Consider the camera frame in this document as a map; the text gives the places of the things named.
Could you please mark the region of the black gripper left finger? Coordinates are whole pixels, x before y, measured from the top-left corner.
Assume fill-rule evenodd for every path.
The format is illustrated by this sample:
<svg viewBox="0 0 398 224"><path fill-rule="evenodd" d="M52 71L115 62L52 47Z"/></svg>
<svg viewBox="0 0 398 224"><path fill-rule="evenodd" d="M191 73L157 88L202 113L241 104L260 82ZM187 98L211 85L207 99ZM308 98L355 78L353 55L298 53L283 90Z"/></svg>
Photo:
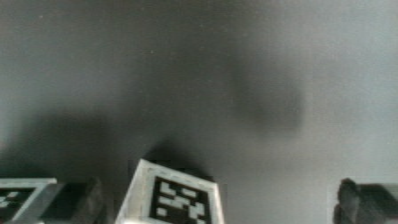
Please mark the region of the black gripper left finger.
<svg viewBox="0 0 398 224"><path fill-rule="evenodd" d="M106 224L102 188L95 178L61 185L38 220L44 224Z"/></svg>

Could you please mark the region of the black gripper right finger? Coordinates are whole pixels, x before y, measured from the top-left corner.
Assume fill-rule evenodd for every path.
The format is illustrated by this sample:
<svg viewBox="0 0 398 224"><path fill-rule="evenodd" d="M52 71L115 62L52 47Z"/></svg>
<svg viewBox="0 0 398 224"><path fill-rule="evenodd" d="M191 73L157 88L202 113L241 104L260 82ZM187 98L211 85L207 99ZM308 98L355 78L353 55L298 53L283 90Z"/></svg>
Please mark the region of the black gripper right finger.
<svg viewBox="0 0 398 224"><path fill-rule="evenodd" d="M398 183L340 180L331 224L398 224Z"/></svg>

